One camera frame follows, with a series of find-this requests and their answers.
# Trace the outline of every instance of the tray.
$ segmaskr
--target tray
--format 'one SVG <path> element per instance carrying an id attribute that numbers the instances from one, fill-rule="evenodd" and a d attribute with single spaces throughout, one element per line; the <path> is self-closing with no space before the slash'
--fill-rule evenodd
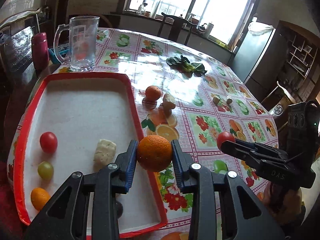
<path id="1" fill-rule="evenodd" d="M 40 135 L 46 131 L 58 138 L 53 155 L 43 153 L 40 147 Z M 57 73 L 45 78 L 27 109 L 16 147 L 13 186 L 21 221 L 29 225 L 37 215 L 30 199 L 33 188 L 42 187 L 53 195 L 74 171 L 83 174 L 97 171 L 93 155 L 99 139 L 115 142 L 117 156 L 127 150 L 131 139 L 142 138 L 130 80 L 125 74 Z M 49 182 L 37 173 L 42 161 L 49 161 L 54 167 Z M 87 239 L 91 238 L 92 197 L 93 193 Z M 118 220 L 122 238 L 167 224 L 155 176 L 138 163 L 129 193 L 118 195 L 117 200 L 124 207 Z"/>

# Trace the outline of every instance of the plastic bag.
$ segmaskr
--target plastic bag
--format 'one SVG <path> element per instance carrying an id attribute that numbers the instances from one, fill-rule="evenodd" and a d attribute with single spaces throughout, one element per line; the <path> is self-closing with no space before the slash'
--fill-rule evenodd
<path id="1" fill-rule="evenodd" d="M 273 29 L 274 27 L 272 25 L 257 22 L 251 22 L 248 26 L 248 30 L 253 36 L 260 36 L 272 31 Z"/>

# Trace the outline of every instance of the table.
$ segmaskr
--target table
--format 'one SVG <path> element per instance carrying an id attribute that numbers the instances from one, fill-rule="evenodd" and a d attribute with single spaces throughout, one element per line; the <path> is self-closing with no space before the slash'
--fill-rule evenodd
<path id="1" fill-rule="evenodd" d="M 127 30 L 99 28 L 96 46 L 96 62 L 91 71 L 127 74 L 145 136 L 158 134 L 168 140 L 178 139 L 182 150 L 190 153 L 195 162 L 216 172 L 225 169 L 226 165 L 228 170 L 236 171 L 259 198 L 263 197 L 266 181 L 259 178 L 244 161 L 223 154 L 217 148 L 217 135 L 225 130 L 242 140 L 278 146 L 272 116 L 228 66 L 184 45 Z M 203 63 L 208 70 L 206 75 L 188 78 L 172 70 L 166 64 L 166 58 L 180 55 L 190 62 Z M 62 64 L 55 71 L 62 72 L 70 72 L 68 64 Z M 171 93 L 176 98 L 177 106 L 169 117 L 160 106 L 161 99 L 157 102 L 145 100 L 144 91 L 150 85 L 156 85 L 163 93 Z M 220 98 L 217 105 L 212 102 L 213 97 Z M 232 99 L 229 105 L 226 103 L 228 98 Z M 15 145 L 22 122 L 23 117 L 14 135 L 7 162 L 11 184 Z M 170 236 L 177 240 L 188 239 L 188 233 L 180 235 L 175 232 L 189 230 L 192 194 L 179 192 L 172 172 L 170 165 L 156 174 L 168 225 L 140 238 L 159 240 L 172 233 Z M 221 209 L 218 194 L 216 203 L 219 229 Z"/>

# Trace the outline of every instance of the red cherry tomato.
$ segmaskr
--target red cherry tomato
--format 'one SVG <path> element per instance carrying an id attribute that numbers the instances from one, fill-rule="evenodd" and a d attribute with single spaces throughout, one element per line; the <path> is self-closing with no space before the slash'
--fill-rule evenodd
<path id="1" fill-rule="evenodd" d="M 45 132 L 40 136 L 40 146 L 45 153 L 54 153 L 58 147 L 58 140 L 54 133 Z"/>
<path id="2" fill-rule="evenodd" d="M 225 141 L 236 142 L 236 139 L 229 132 L 219 133 L 218 138 L 217 138 L 217 146 L 218 146 L 219 150 L 221 150 L 221 144 Z"/>

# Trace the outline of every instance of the red thermos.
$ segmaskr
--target red thermos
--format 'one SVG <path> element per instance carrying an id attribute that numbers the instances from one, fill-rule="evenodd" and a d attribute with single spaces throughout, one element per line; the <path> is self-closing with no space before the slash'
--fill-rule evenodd
<path id="1" fill-rule="evenodd" d="M 36 71 L 45 69 L 49 64 L 49 53 L 46 33 L 37 33 L 31 38 L 33 65 Z"/>

